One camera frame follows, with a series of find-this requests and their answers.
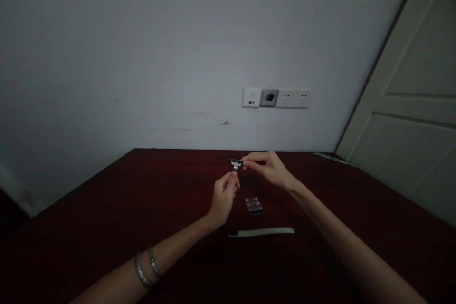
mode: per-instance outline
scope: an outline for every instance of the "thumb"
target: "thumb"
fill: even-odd
[[[228,178],[227,182],[227,187],[225,188],[225,191],[228,191],[230,193],[234,193],[234,187],[236,186],[236,181],[238,180],[238,175],[236,172],[231,172]]]
[[[263,165],[255,163],[254,161],[244,161],[243,165],[247,166],[251,170],[257,171],[259,174],[264,173],[265,167]]]

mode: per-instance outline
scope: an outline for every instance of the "white wall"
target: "white wall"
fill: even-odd
[[[6,190],[44,207],[135,147],[332,152],[400,2],[1,0]],[[254,113],[246,86],[315,93]]]

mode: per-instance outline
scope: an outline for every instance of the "forearm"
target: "forearm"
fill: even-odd
[[[353,275],[362,291],[372,302],[426,302],[301,182],[293,182],[286,190],[309,215],[342,263]]]
[[[160,275],[165,274],[195,243],[216,227],[205,216],[155,245],[153,256]],[[145,277],[155,283],[157,279],[148,250],[140,254],[140,265]],[[136,303],[146,293],[147,289],[141,284],[131,259],[85,290],[73,303]]]

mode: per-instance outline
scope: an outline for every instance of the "hand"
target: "hand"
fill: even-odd
[[[283,188],[290,189],[298,180],[288,171],[285,165],[274,151],[252,152],[248,156],[242,157],[243,170],[247,168],[257,171],[269,182]]]
[[[214,184],[214,195],[207,217],[209,221],[219,228],[225,224],[233,206],[236,191],[240,188],[236,172],[228,172]]]

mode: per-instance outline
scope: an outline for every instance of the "wrist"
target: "wrist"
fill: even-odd
[[[284,189],[291,195],[299,195],[300,197],[308,197],[308,194],[311,193],[304,184],[294,177]]]
[[[208,234],[212,233],[214,230],[217,230],[218,228],[220,228],[220,226],[223,225],[217,222],[217,220],[215,220],[213,217],[211,217],[209,213],[204,215],[201,221],[203,223],[204,228],[208,231]]]

